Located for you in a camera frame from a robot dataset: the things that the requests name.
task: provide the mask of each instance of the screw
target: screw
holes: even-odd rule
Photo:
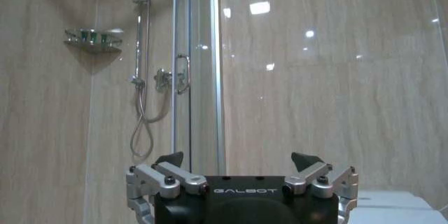
[[[166,177],[166,184],[167,185],[172,185],[175,183],[176,183],[176,179],[174,178],[174,176]]]
[[[211,187],[210,187],[208,184],[202,185],[200,188],[199,188],[199,194],[206,195],[208,193],[208,191],[211,190],[210,188]]]
[[[323,183],[323,184],[328,184],[328,178],[327,178],[327,176],[320,176],[320,177],[318,178],[318,182],[319,182],[319,183]]]

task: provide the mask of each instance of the shower enclosure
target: shower enclosure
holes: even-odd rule
[[[175,0],[175,150],[196,173],[279,175],[292,151],[360,189],[448,199],[446,0]],[[184,63],[174,69],[184,71]]]

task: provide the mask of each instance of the shower hose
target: shower hose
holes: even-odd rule
[[[147,81],[148,81],[148,62],[150,62],[150,27],[151,27],[151,21],[150,21],[150,0],[147,0],[147,30],[146,30],[146,35],[147,35],[147,40],[146,40],[146,68],[144,68],[144,76],[142,79],[139,79],[139,76],[136,76],[135,78],[139,80],[135,83],[135,106],[136,106],[136,113],[138,113],[138,123],[136,126],[134,128],[132,131],[132,135],[131,135],[131,152],[135,156],[138,157],[148,157],[152,149],[154,149],[154,135],[152,135],[152,131],[151,131],[151,127],[150,124],[159,122],[168,114],[170,111],[170,98],[171,98],[171,89],[167,88],[166,92],[164,92],[164,100],[163,100],[163,107],[160,110],[159,115],[155,118],[148,119],[147,118],[147,91],[148,91],[148,85],[147,85]],[[138,40],[140,40],[142,37],[140,36],[140,30],[138,31]],[[135,142],[136,142],[136,137],[139,136],[139,132],[142,129],[142,126],[144,127],[147,133],[148,133],[148,138],[150,138],[150,147],[148,150],[146,152],[139,152],[135,149]]]

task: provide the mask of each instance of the white surface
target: white surface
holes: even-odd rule
[[[406,191],[360,191],[358,208],[350,224],[447,224],[444,216],[428,203]]]

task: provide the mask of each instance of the shower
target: shower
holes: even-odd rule
[[[158,84],[158,91],[164,93],[164,105],[159,115],[155,118],[147,118],[147,92],[148,92],[148,63],[150,63],[150,32],[151,32],[151,0],[134,0],[138,5],[138,25],[136,25],[136,49],[135,49],[135,74],[131,77],[131,82],[135,84],[135,106],[138,113],[138,123],[131,135],[131,152],[138,157],[147,158],[154,149],[154,135],[151,131],[150,124],[160,121],[170,111],[170,82],[166,81],[166,85],[163,87]],[[170,79],[171,74],[166,73],[163,70],[158,72],[155,77],[156,81],[162,79]],[[148,138],[150,138],[150,147],[146,152],[139,152],[135,149],[135,139],[138,137],[138,133],[144,127]]]

